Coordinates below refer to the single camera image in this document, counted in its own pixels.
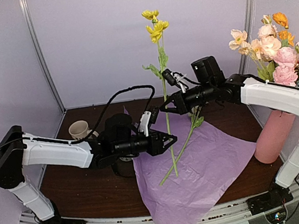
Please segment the white flower stem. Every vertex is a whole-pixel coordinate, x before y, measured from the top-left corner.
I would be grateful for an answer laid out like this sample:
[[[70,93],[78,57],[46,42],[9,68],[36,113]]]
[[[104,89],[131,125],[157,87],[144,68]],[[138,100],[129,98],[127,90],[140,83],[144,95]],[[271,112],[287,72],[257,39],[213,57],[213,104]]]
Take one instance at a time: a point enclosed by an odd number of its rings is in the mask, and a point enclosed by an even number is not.
[[[172,166],[169,168],[168,172],[165,174],[165,176],[162,178],[161,182],[159,183],[160,186],[162,186],[166,180],[169,178],[170,174],[172,173],[172,171],[175,171],[175,175],[178,177],[178,166],[177,163],[179,162],[179,160],[181,159],[190,139],[191,136],[193,135],[193,132],[196,128],[200,127],[204,121],[204,117],[200,116],[201,114],[201,110],[202,107],[201,106],[197,106],[194,107],[192,109],[192,112],[188,115],[190,117],[190,121],[191,121],[191,126],[190,126],[190,130],[188,132],[188,135],[186,137],[186,140],[184,141],[183,146],[181,147],[180,152],[178,153],[177,156],[174,155],[173,150],[171,150],[171,155],[172,155]]]

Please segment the purple tissue paper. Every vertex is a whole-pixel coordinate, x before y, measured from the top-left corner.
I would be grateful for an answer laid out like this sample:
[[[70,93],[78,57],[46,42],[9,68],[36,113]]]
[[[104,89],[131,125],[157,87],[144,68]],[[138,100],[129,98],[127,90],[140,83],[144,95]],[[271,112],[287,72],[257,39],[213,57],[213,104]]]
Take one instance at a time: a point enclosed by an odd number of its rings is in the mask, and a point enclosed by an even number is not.
[[[153,129],[164,132],[170,120],[177,156],[190,130],[188,115],[160,113]],[[238,178],[255,152],[256,143],[235,138],[203,122],[196,128],[181,157],[178,177],[174,170],[160,186],[172,166],[170,151],[159,156],[142,153],[133,160],[141,198],[151,217],[162,220],[180,215],[196,222],[204,216]]]

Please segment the peach poppy flower stem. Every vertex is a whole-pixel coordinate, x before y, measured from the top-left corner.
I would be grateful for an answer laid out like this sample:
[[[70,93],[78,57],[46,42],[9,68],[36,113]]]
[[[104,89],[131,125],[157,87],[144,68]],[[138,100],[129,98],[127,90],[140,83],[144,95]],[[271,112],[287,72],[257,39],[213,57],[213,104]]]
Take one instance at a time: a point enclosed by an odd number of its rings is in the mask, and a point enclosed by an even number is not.
[[[263,61],[259,39],[248,42],[248,34],[245,30],[232,29],[230,34],[233,37],[233,40],[229,42],[231,50],[237,50],[241,55],[249,56],[253,61]]]

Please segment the peach pink rose stem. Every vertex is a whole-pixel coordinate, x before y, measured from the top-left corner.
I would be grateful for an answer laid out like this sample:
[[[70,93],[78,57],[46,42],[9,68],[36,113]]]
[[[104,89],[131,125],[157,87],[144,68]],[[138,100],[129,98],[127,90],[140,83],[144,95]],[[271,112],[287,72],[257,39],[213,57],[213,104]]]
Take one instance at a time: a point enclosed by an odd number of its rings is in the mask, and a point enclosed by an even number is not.
[[[277,28],[272,22],[269,15],[263,15],[261,22],[263,26],[258,30],[259,48],[261,50],[262,59],[264,61],[271,61],[282,44],[277,38]]]

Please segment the orange flower stem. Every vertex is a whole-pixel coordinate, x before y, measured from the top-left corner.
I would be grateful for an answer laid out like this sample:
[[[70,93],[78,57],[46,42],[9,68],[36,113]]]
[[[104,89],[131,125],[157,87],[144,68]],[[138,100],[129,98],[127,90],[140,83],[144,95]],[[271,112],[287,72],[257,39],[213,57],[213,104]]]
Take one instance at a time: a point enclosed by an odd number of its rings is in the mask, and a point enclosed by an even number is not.
[[[289,32],[289,21],[286,15],[282,12],[277,12],[272,15],[274,22],[278,24],[281,29],[278,32],[279,38],[282,40],[282,45],[287,47],[293,47],[294,43],[294,35]]]

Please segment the pink carnation flower stem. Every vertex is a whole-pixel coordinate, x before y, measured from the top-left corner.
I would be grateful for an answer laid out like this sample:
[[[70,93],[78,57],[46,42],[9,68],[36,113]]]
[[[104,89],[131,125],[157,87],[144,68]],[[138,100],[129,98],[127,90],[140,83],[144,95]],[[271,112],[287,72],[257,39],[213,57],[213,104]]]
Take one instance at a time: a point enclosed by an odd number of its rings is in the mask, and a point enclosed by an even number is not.
[[[295,87],[299,72],[299,53],[295,48],[282,47],[274,56],[276,68],[273,72],[275,83]]]

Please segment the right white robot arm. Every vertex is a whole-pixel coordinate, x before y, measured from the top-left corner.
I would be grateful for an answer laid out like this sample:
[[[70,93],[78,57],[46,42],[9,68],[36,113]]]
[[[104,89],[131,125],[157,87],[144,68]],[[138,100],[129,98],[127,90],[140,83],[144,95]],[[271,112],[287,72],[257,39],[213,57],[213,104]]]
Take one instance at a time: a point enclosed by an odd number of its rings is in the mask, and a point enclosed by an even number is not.
[[[233,104],[258,105],[299,117],[299,87],[264,81],[254,75],[233,74],[227,79],[197,85],[186,92],[175,92],[160,106],[166,113],[186,114],[195,106],[218,100]],[[285,198],[288,188],[299,175],[299,143],[280,167],[274,186],[265,195],[270,207],[276,207]]]

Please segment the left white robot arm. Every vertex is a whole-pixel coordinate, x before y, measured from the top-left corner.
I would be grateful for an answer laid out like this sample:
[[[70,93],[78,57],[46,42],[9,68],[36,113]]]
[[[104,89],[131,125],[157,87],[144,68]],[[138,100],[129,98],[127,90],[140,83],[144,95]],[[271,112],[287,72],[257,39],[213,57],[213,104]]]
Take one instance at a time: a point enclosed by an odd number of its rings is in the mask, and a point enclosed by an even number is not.
[[[38,137],[13,126],[0,142],[0,187],[15,194],[45,224],[67,224],[54,203],[26,178],[23,167],[47,164],[102,169],[121,157],[142,152],[161,155],[177,137],[150,128],[157,116],[157,112],[145,111],[140,126],[135,127],[130,115],[115,114],[105,121],[98,137],[78,141]]]

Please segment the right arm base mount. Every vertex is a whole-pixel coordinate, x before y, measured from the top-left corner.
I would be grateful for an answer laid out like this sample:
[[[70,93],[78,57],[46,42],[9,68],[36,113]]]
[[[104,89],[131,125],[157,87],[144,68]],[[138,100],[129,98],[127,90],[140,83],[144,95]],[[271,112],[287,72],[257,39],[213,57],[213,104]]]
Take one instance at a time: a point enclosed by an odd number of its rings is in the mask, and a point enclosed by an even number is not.
[[[281,224],[288,219],[288,209],[286,204],[292,201],[291,193],[265,193],[247,200],[247,205],[251,215],[264,213],[266,220],[270,224]]]

